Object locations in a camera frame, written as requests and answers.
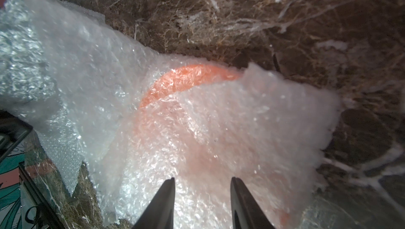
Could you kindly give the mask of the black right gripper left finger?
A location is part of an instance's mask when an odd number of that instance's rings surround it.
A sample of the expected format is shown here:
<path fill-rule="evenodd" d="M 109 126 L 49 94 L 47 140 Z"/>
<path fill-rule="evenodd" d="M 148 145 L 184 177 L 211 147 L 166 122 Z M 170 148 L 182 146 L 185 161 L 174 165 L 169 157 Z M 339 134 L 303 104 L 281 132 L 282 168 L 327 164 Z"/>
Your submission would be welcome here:
<path fill-rule="evenodd" d="M 164 181 L 133 229 L 173 229 L 175 179 Z"/>

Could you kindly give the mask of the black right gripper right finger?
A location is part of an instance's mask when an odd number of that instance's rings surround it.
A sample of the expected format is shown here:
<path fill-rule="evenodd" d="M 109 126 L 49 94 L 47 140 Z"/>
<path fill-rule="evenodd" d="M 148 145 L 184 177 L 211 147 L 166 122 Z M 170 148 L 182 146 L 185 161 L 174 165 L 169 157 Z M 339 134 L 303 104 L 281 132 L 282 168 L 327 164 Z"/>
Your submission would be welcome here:
<path fill-rule="evenodd" d="M 231 209 L 234 229 L 275 229 L 244 182 L 237 177 L 231 180 Z"/>

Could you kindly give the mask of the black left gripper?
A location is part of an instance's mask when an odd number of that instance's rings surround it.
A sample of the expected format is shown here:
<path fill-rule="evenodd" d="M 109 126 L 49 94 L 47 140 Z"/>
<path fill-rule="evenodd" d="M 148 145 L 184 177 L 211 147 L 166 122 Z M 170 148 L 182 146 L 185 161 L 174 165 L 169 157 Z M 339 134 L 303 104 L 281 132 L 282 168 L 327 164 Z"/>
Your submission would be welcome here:
<path fill-rule="evenodd" d="M 21 119 L 1 110 L 1 162 L 33 130 L 33 127 Z"/>

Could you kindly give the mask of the clear bubble wrap sheet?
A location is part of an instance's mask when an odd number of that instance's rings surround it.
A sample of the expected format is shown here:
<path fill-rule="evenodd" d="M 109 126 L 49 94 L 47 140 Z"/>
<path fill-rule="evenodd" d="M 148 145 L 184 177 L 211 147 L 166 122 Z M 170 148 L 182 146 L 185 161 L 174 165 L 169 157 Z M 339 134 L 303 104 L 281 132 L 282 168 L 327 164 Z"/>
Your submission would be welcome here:
<path fill-rule="evenodd" d="M 128 124 L 158 52 L 59 0 L 1 9 L 1 107 L 34 127 L 67 190 Z"/>

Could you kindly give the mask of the pink bubble bundle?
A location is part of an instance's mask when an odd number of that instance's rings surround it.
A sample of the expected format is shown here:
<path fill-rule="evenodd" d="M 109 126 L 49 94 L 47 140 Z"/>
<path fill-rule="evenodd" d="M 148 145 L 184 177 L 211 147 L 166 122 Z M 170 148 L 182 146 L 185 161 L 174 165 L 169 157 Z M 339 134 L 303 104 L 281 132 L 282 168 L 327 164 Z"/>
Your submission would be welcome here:
<path fill-rule="evenodd" d="M 238 177 L 276 228 L 296 227 L 313 198 L 341 99 L 250 64 L 236 80 L 195 86 L 139 107 L 162 75 L 192 64 L 211 63 L 159 56 L 128 124 L 98 167 L 86 162 L 103 224 L 134 223 L 173 177 L 177 228 L 229 229 L 230 181 Z"/>

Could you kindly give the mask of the orange dinner plate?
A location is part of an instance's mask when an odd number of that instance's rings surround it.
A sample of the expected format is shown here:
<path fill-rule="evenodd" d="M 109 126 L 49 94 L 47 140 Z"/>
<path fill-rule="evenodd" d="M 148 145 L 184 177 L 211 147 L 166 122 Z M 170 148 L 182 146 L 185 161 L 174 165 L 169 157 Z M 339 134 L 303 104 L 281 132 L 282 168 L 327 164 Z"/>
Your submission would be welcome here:
<path fill-rule="evenodd" d="M 139 107 L 145 108 L 175 92 L 186 91 L 203 84 L 233 81 L 241 76 L 242 73 L 237 70 L 211 64 L 182 66 L 169 71 L 156 80 L 141 99 Z"/>

